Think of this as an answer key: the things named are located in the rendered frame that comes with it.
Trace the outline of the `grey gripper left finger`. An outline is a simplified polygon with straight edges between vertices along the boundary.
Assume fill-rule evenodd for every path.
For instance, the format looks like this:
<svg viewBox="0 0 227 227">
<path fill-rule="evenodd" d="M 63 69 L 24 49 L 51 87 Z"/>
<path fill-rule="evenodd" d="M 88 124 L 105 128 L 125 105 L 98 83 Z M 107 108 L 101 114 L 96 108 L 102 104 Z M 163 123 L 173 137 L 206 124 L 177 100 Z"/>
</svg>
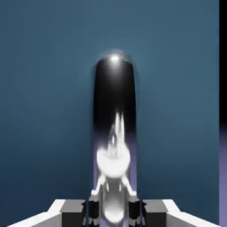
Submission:
<svg viewBox="0 0 227 227">
<path fill-rule="evenodd" d="M 7 227 L 86 227 L 86 201 L 56 199 L 47 211 Z"/>
</svg>

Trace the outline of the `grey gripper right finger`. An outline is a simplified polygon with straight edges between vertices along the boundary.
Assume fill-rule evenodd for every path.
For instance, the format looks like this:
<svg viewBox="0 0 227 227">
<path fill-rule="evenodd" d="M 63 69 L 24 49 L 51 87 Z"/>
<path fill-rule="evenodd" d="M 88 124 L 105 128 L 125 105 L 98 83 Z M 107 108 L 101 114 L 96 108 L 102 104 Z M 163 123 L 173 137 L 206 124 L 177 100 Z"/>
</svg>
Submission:
<svg viewBox="0 0 227 227">
<path fill-rule="evenodd" d="M 143 200 L 141 227 L 219 227 L 194 215 L 182 212 L 171 199 Z"/>
</svg>

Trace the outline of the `blue painted cabinet door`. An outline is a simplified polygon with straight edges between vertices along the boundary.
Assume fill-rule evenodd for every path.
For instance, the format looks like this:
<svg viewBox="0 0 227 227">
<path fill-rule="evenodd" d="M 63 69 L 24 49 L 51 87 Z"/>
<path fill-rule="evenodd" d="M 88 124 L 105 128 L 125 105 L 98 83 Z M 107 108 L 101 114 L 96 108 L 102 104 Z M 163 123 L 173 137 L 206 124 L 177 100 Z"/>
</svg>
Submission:
<svg viewBox="0 0 227 227">
<path fill-rule="evenodd" d="M 110 49 L 137 69 L 141 197 L 218 223 L 218 40 L 218 0 L 0 0 L 0 227 L 89 194 Z"/>
</svg>

